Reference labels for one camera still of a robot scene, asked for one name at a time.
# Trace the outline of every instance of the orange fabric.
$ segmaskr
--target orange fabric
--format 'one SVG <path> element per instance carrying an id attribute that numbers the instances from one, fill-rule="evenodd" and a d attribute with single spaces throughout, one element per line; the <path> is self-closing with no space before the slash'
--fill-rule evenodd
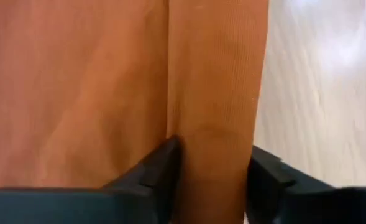
<path id="1" fill-rule="evenodd" d="M 241 223 L 266 0 L 0 0 L 0 186 L 97 187 L 185 142 L 179 223 Z"/>

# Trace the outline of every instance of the wooden floor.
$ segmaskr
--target wooden floor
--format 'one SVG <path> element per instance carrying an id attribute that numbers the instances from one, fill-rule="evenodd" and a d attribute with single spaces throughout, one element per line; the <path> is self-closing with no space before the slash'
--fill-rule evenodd
<path id="1" fill-rule="evenodd" d="M 366 185 L 366 0 L 270 0 L 256 145 Z"/>

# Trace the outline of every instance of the orange pants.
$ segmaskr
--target orange pants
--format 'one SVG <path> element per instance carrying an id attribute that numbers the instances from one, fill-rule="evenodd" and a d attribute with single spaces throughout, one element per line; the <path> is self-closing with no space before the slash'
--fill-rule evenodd
<path id="1" fill-rule="evenodd" d="M 241 223 L 267 0 L 0 0 L 0 186 L 98 187 L 171 134 L 178 223 Z"/>

